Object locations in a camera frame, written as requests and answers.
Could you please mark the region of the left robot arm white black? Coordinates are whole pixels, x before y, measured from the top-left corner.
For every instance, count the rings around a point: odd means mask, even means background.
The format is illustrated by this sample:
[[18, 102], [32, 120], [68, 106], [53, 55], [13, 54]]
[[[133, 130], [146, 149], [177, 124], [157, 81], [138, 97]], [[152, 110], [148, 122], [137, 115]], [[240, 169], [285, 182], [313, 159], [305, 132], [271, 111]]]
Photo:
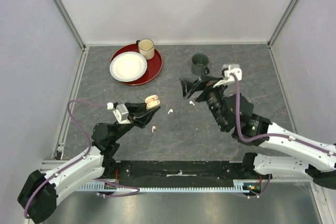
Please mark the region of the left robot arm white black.
[[93, 134], [86, 136], [88, 147], [83, 152], [47, 172], [35, 170], [29, 174], [17, 198], [26, 219], [41, 223], [83, 184], [101, 176], [111, 178], [118, 139], [134, 127], [145, 128], [160, 109], [160, 101], [157, 95], [151, 95], [142, 103], [108, 102], [101, 108], [112, 111], [116, 121], [96, 124]]

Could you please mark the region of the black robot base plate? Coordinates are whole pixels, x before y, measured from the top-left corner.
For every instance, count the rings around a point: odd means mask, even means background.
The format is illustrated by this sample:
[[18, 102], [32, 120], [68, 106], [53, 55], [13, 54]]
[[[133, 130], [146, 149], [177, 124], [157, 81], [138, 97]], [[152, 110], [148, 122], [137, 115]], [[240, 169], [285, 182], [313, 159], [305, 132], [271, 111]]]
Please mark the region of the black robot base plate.
[[116, 161], [103, 178], [138, 188], [233, 187], [234, 180], [267, 180], [254, 170], [255, 153], [241, 162], [230, 161]]

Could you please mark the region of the beige earbud charging case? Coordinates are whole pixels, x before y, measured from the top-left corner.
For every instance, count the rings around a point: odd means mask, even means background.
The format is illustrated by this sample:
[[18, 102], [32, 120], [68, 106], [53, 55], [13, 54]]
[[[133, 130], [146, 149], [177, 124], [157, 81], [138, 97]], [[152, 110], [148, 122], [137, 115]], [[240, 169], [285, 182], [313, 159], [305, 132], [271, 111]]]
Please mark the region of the beige earbud charging case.
[[151, 95], [145, 99], [146, 109], [152, 109], [161, 104], [158, 95]]

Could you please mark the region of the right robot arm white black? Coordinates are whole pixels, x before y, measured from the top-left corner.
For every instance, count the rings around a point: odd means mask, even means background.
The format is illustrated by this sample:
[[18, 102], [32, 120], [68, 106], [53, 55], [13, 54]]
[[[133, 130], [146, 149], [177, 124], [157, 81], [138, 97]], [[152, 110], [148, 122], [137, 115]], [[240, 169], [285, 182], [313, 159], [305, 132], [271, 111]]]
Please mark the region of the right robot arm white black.
[[201, 76], [195, 81], [181, 78], [182, 93], [188, 99], [200, 92], [196, 102], [206, 102], [219, 129], [232, 132], [238, 142], [273, 149], [288, 155], [267, 161], [258, 154], [246, 154], [240, 166], [248, 179], [257, 174], [311, 177], [321, 187], [335, 189], [335, 145], [318, 142], [290, 132], [275, 122], [255, 114], [252, 103], [242, 96], [240, 73], [220, 79]]

